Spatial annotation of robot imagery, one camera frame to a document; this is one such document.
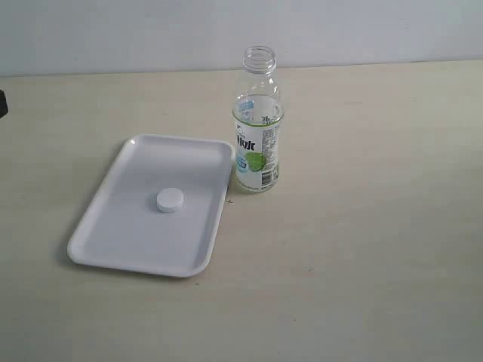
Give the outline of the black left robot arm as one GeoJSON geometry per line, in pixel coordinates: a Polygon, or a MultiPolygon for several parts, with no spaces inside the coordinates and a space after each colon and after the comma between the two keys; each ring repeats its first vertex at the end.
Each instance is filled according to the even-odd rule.
{"type": "Polygon", "coordinates": [[[0,90],[0,118],[3,118],[8,114],[8,103],[5,96],[5,92],[0,90]]]}

